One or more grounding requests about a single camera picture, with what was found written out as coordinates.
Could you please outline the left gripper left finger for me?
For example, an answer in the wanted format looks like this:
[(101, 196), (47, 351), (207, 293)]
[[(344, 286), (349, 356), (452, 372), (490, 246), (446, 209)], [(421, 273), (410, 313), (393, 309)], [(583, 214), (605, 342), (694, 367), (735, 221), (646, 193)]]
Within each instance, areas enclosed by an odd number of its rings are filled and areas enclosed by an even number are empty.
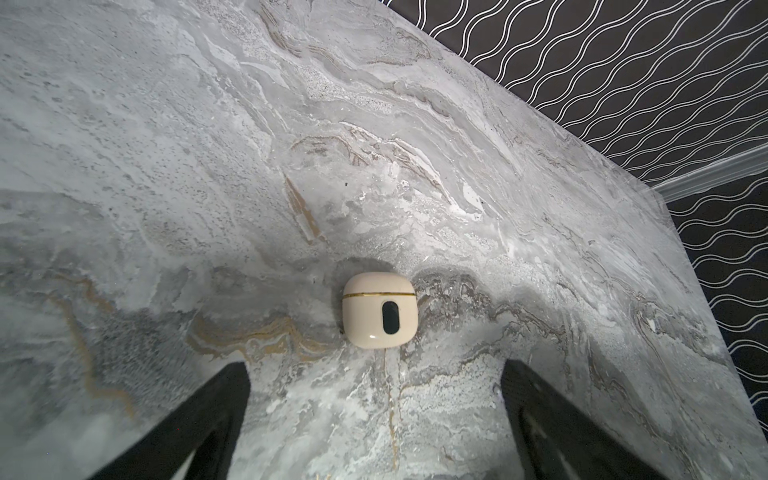
[(94, 479), (225, 479), (251, 391), (243, 362), (223, 367)]

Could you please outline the beige earbud charging case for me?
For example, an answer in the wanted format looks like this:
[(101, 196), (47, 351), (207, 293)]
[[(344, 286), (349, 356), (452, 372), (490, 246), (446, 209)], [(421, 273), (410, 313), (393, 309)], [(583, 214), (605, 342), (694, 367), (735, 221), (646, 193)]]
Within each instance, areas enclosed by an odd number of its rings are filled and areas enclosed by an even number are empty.
[(411, 341), (418, 330), (418, 301), (410, 280), (397, 273), (353, 276), (342, 296), (343, 329), (362, 349), (387, 349)]

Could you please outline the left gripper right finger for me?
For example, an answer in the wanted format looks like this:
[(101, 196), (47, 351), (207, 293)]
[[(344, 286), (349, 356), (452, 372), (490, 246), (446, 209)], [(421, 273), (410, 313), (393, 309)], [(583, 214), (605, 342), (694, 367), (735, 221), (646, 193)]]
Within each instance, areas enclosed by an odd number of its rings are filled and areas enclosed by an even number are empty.
[(662, 479), (527, 364), (507, 360), (505, 410), (527, 479)]

